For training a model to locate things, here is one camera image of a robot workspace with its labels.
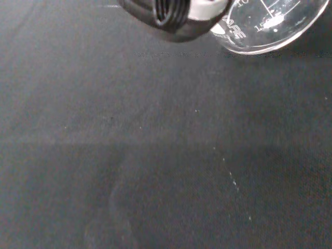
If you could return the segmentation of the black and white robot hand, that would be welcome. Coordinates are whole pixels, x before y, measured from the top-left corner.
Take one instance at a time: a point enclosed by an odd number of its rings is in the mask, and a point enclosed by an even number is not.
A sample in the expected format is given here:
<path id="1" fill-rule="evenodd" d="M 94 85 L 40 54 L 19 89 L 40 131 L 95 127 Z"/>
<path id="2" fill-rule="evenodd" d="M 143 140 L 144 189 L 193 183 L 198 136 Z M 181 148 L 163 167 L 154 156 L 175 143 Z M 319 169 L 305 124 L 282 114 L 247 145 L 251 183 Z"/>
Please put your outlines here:
<path id="1" fill-rule="evenodd" d="M 151 34 L 172 43 L 190 42 L 205 35 L 232 5 L 229 0 L 122 0 L 117 3 Z"/>

